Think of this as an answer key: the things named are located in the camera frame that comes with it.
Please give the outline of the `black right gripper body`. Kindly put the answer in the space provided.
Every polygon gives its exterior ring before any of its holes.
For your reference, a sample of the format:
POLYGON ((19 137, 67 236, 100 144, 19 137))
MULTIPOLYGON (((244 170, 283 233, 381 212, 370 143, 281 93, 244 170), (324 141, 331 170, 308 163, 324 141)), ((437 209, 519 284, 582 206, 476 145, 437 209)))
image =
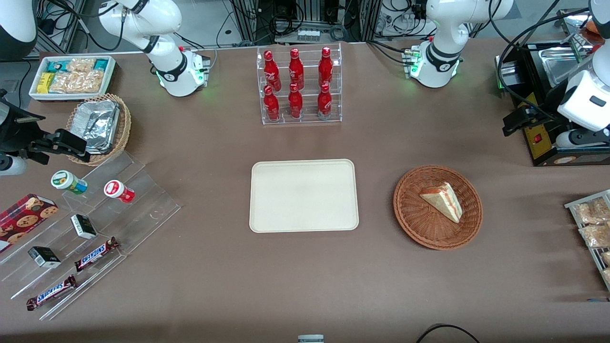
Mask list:
POLYGON ((1 154, 13 158, 48 160, 48 153, 57 154, 49 133, 40 129, 38 121, 45 116, 22 110, 5 100, 6 91, 1 91, 1 154))

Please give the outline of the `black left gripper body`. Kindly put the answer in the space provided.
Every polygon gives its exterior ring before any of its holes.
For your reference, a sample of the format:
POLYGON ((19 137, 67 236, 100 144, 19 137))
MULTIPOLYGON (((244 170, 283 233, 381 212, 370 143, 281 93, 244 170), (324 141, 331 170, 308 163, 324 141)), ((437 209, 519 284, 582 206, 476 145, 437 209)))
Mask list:
POLYGON ((567 124, 569 120, 558 112, 558 106, 561 104, 565 94, 566 90, 550 90, 543 96, 542 101, 539 101, 536 94, 530 93, 526 100, 538 106, 539 110, 534 110, 534 118, 527 123, 524 129, 531 130, 536 126, 545 125, 549 122, 558 126, 567 124))

